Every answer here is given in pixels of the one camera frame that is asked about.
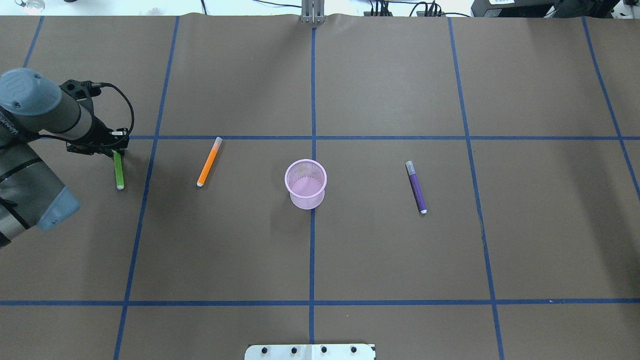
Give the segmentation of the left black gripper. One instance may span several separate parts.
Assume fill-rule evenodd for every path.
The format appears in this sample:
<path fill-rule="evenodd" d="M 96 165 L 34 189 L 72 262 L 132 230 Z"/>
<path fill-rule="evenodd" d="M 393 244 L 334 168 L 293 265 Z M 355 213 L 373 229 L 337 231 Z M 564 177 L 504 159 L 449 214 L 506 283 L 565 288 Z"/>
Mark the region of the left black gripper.
<path fill-rule="evenodd" d="M 102 120 L 94 117 L 89 132 L 79 139 L 66 143 L 66 151 L 80 155 L 123 155 L 130 141 L 130 129 L 111 129 Z"/>

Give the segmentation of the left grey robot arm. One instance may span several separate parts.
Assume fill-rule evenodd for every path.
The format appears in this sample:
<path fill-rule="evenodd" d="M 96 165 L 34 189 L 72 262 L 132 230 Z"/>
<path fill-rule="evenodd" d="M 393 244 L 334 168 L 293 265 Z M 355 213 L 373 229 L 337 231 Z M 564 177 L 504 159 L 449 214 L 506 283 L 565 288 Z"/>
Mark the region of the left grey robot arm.
<path fill-rule="evenodd" d="M 96 116 L 93 98 L 108 82 L 67 80 L 56 84 L 34 69 L 1 75 L 0 243 L 31 228 L 50 230 L 80 209 L 80 201 L 31 147 L 62 141 L 69 153 L 122 156 L 135 126 L 111 129 Z"/>

